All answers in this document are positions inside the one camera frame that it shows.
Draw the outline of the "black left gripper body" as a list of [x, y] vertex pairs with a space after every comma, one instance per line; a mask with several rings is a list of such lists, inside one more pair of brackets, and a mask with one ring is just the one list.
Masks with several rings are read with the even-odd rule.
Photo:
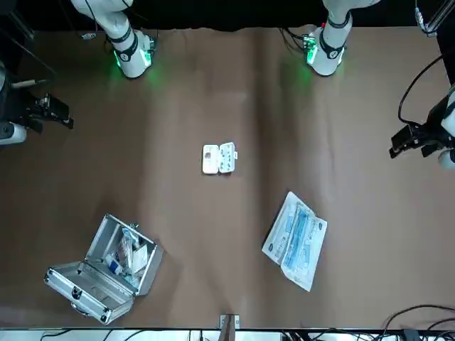
[[423, 127], [426, 139], [422, 149], [451, 148], [451, 135], [442, 127], [441, 122], [448, 116], [448, 102], [439, 101], [430, 111]]

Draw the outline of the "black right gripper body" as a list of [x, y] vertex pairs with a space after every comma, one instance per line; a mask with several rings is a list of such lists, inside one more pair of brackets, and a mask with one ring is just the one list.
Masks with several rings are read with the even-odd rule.
[[41, 110], [35, 97], [21, 99], [9, 97], [6, 100], [6, 120], [15, 124], [28, 124], [32, 119], [40, 119]]

